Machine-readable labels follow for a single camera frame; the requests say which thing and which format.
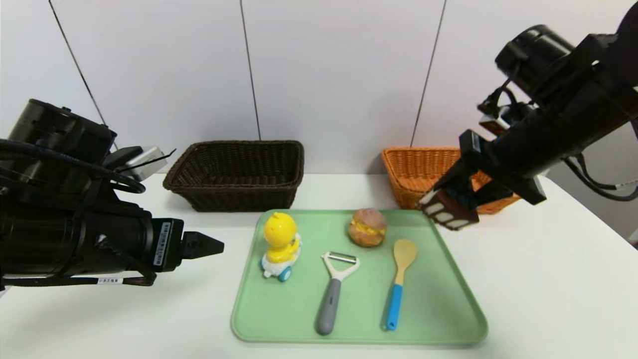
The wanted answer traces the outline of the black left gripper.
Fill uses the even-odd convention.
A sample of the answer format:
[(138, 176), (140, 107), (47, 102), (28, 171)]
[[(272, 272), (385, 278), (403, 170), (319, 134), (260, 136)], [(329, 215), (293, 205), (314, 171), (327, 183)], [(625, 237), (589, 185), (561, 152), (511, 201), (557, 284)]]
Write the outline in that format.
[(90, 214), (91, 274), (173, 271), (181, 259), (221, 254), (225, 243), (203, 233), (186, 231), (175, 218), (153, 218), (144, 209), (116, 209)]

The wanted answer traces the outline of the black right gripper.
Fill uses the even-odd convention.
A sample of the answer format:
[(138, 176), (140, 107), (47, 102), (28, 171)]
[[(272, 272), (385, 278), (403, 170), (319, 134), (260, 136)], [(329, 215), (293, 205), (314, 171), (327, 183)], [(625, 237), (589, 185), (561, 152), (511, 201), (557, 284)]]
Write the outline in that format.
[[(470, 195), (470, 209), (505, 209), (514, 194), (532, 205), (544, 202), (538, 176), (583, 150), (574, 127), (538, 108), (499, 108), (483, 114), (479, 124), (495, 138), (462, 133), (461, 157), (433, 186), (447, 195)], [(472, 180), (477, 170), (491, 181)]]

